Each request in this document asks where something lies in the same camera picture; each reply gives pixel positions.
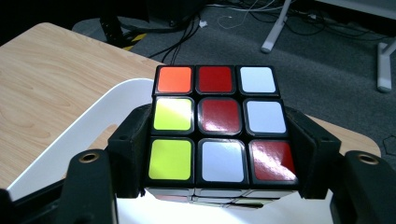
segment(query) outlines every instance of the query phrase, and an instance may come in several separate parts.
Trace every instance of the black cable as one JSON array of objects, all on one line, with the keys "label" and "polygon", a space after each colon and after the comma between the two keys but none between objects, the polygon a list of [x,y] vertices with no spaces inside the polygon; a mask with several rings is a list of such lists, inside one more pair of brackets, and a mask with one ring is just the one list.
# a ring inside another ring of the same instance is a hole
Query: black cable
[{"label": "black cable", "polygon": [[190,30],[189,30],[189,33],[188,33],[185,37],[183,37],[183,38],[181,39],[182,41],[180,41],[180,44],[177,46],[177,49],[174,51],[174,57],[172,58],[171,64],[174,64],[174,63],[175,63],[176,57],[177,57],[177,55],[178,55],[178,53],[180,52],[180,49],[181,49],[181,44],[184,43],[185,41],[187,41],[188,39],[190,39],[190,38],[191,38],[193,35],[195,35],[195,33],[198,31],[198,29],[199,29],[199,22],[198,22],[198,24],[197,24],[195,30],[193,30],[194,24],[195,24],[195,21],[192,21],[192,22],[191,22],[191,28],[190,28]]},{"label": "black cable", "polygon": [[[197,14],[197,17],[198,17],[198,20],[200,21],[200,20],[201,20],[201,16],[200,16],[199,13]],[[198,23],[198,25],[196,26],[195,30],[193,30],[194,21],[191,21],[190,23],[189,23],[189,26],[186,27],[186,29],[185,29],[185,31],[184,31],[184,33],[183,33],[183,36],[180,38],[179,41],[176,42],[176,44],[174,44],[174,45],[172,45],[171,47],[168,47],[168,48],[166,48],[166,49],[163,49],[163,50],[161,50],[161,51],[159,51],[159,52],[157,52],[157,53],[154,53],[154,54],[152,54],[152,55],[150,55],[150,56],[148,56],[148,57],[149,57],[149,58],[153,58],[153,57],[155,57],[155,56],[157,56],[157,55],[160,55],[160,54],[166,52],[165,55],[163,56],[163,59],[162,59],[162,63],[163,63],[164,60],[166,59],[166,57],[167,57],[174,49],[177,49],[177,47],[179,47],[181,44],[183,44],[184,42],[186,42],[187,40],[189,40],[191,37],[193,37],[193,36],[196,34],[196,32],[197,32],[198,29],[199,29],[199,23]],[[178,52],[179,52],[179,48],[178,48],[178,50],[176,50],[176,51],[174,52],[174,56],[173,56],[173,58],[172,58],[171,63],[174,63],[174,62],[175,62],[175,59],[176,59],[176,56],[178,55]]]},{"label": "black cable", "polygon": [[[194,24],[195,24],[195,20],[193,20],[193,21],[191,22],[191,28],[190,28],[189,33],[187,34],[187,36],[191,35],[192,29],[193,29],[193,27],[194,27]],[[181,37],[180,40],[182,40],[182,39],[185,38],[185,36],[186,36],[186,31],[187,31],[187,29],[185,30],[185,32],[184,32],[184,34],[183,34],[183,36]],[[171,60],[171,64],[175,64],[176,57],[177,57],[178,53],[180,52],[180,49],[181,49],[181,44],[178,45],[177,48],[174,50],[174,53],[173,53],[173,56],[172,56],[172,60]]]},{"label": "black cable", "polygon": [[[187,33],[188,28],[189,28],[189,27],[187,27],[187,28],[184,30],[183,36],[180,38],[179,43],[186,37],[186,33]],[[173,53],[173,55],[172,55],[172,59],[171,59],[170,64],[174,64],[174,63],[175,63],[176,56],[177,56],[177,52],[180,50],[180,48],[181,48],[181,44],[178,44],[174,49],[169,50],[169,51],[163,56],[162,62],[164,62],[164,61],[165,61],[165,58],[168,56],[168,54],[169,54],[170,52],[173,51],[174,53]]]}]

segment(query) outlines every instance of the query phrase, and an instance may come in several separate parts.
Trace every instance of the gray carpet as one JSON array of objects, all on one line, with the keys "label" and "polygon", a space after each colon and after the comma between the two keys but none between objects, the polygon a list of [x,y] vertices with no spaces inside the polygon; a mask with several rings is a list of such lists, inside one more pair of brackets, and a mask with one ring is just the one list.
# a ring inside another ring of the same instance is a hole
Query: gray carpet
[{"label": "gray carpet", "polygon": [[[273,23],[257,21],[250,15],[244,20],[244,12],[218,7],[205,7],[201,17],[207,26],[183,43],[175,64],[272,65],[285,105],[372,138],[381,148],[382,157],[396,169],[396,53],[391,56],[394,90],[381,93],[376,90],[376,46],[380,41],[345,38],[329,29],[316,35],[297,35],[285,27],[272,52],[264,54],[260,47]],[[266,15],[258,17],[274,20]],[[295,17],[288,19],[288,26],[306,34],[318,29]],[[73,30],[105,40],[98,20],[82,21]],[[347,28],[337,30],[351,33]],[[148,34],[131,51],[147,57],[175,44],[182,35]],[[153,59],[160,62],[162,57]],[[172,54],[164,62],[170,63],[171,58]]]}]

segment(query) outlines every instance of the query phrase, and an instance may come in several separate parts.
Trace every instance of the desk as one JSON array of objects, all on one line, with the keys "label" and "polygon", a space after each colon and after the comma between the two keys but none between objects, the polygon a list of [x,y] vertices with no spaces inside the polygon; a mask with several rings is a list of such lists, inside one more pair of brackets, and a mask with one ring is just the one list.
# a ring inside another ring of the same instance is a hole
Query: desk
[{"label": "desk", "polygon": [[[49,23],[0,48],[0,187],[6,188],[87,108],[120,82],[153,78],[159,63]],[[370,138],[314,119],[342,151],[380,155]],[[104,148],[111,130],[92,147]]]}]

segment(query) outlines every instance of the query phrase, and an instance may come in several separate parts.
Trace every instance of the black device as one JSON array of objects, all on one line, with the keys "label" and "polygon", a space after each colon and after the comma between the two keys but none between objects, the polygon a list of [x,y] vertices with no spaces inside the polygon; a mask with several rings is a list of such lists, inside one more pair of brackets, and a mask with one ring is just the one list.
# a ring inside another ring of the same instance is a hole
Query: black device
[{"label": "black device", "polygon": [[[151,105],[132,111],[109,138],[105,150],[77,154],[65,180],[16,202],[1,190],[4,223],[117,223],[116,196],[144,195],[142,147],[146,142]],[[381,158],[361,151],[338,153],[340,141],[301,112],[286,107],[290,134],[298,138],[299,192],[306,199],[323,199],[333,191],[334,223],[392,223],[396,174]]]}]

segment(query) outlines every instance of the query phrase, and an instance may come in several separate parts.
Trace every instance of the white stand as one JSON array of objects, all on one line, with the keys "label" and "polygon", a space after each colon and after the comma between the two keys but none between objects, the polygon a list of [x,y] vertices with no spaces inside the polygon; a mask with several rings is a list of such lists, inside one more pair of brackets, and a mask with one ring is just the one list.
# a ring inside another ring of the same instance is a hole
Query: white stand
[{"label": "white stand", "polygon": [[277,38],[279,37],[279,34],[282,31],[286,20],[288,19],[286,17],[286,13],[288,13],[290,3],[291,3],[291,0],[285,1],[285,4],[282,7],[282,11],[280,11],[279,18],[276,20],[274,27],[272,28],[270,34],[267,36],[264,43],[262,44],[262,52],[269,53],[269,52],[271,52],[272,48],[274,47],[274,44],[275,44]]},{"label": "white stand", "polygon": [[[136,107],[150,104],[153,81],[127,80],[102,96],[59,136],[8,188],[15,201],[62,178],[68,163],[89,148],[103,130],[120,125]],[[149,193],[117,199],[120,223],[135,224],[331,224],[329,191],[325,200],[301,199],[298,192],[254,211],[160,201]]]},{"label": "white stand", "polygon": [[391,44],[378,44],[378,80],[377,88],[382,92],[390,92],[392,89],[392,81],[390,77],[390,54],[396,50],[396,38]]}]

